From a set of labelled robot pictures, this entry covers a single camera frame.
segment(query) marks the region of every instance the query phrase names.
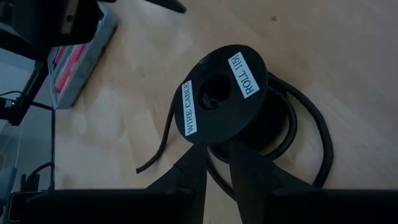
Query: black spool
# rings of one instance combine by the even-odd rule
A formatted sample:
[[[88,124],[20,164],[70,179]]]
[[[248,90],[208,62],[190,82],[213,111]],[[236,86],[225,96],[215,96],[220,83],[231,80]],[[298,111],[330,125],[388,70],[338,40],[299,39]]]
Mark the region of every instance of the black spool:
[[[246,98],[239,87],[239,81],[246,76],[239,79],[233,72],[241,63],[234,66],[229,62],[239,52],[248,67],[245,68],[247,70],[240,67],[238,74],[250,71],[259,87]],[[278,96],[287,97],[287,92],[273,79],[268,79],[269,75],[272,74],[268,73],[261,56],[250,47],[229,45],[213,51],[192,69],[183,82],[183,85],[189,81],[192,83],[196,112],[197,131],[188,136],[185,135],[183,85],[177,90],[175,120],[179,131],[194,144],[207,144],[223,162],[228,162],[231,140],[257,151],[263,150],[280,134],[287,117],[285,102]],[[269,87],[279,93],[268,91]]]

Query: wire cable spool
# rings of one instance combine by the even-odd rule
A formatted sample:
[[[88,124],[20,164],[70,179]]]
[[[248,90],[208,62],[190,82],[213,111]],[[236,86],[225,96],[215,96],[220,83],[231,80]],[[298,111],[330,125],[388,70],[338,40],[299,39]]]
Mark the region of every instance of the wire cable spool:
[[[195,65],[174,94],[159,150],[137,173],[164,152],[174,113],[182,136],[194,144],[206,144],[223,162],[228,162],[229,145],[235,141],[263,150],[280,134],[287,117],[289,129],[285,139],[265,155],[277,159],[297,133],[297,116],[287,93],[306,107],[318,126],[323,161],[313,185],[323,187],[333,162],[333,145],[322,114],[298,89],[269,73],[261,56],[244,45],[217,49]],[[207,163],[216,183],[234,198],[233,189],[217,173],[209,157]]]

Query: spool center hole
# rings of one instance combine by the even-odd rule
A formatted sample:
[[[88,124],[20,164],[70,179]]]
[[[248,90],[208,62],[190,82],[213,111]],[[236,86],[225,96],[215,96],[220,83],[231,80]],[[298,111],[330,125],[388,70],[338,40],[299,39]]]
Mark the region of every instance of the spool center hole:
[[[204,110],[215,110],[228,100],[230,91],[226,75],[213,75],[199,89],[199,105]]]

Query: wooden surface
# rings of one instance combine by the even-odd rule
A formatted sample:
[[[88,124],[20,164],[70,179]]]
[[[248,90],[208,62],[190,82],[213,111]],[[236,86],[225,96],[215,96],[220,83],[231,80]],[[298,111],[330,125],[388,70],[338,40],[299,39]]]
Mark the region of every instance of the wooden surface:
[[[144,1],[108,5],[121,24],[74,109],[57,112],[58,189],[145,187],[190,147],[175,123],[157,150],[176,87],[206,54],[246,44],[268,69],[323,113],[335,160],[331,189],[398,188],[398,2],[393,0],[182,0],[185,15]],[[298,134],[276,161],[312,182],[322,145],[292,100]],[[217,162],[225,177],[226,165]],[[241,223],[236,204],[208,177],[205,223]]]

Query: spool label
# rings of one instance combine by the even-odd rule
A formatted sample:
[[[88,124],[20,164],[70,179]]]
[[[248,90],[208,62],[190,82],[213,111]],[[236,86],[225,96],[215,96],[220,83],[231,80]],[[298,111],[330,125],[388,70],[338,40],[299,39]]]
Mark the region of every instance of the spool label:
[[[197,117],[193,105],[192,81],[182,84],[182,105],[184,110],[185,136],[197,132]]]
[[[241,52],[228,59],[228,62],[245,99],[260,90]]]

